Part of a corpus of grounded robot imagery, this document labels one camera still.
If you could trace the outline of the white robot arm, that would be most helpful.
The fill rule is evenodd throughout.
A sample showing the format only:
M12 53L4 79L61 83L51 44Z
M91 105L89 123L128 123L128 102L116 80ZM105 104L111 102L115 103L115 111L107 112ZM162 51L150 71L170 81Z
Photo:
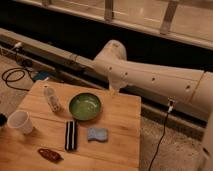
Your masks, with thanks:
M113 89L134 85L206 112L209 118L195 171L213 171L212 72L128 61L125 46L117 40L108 41L92 65Z

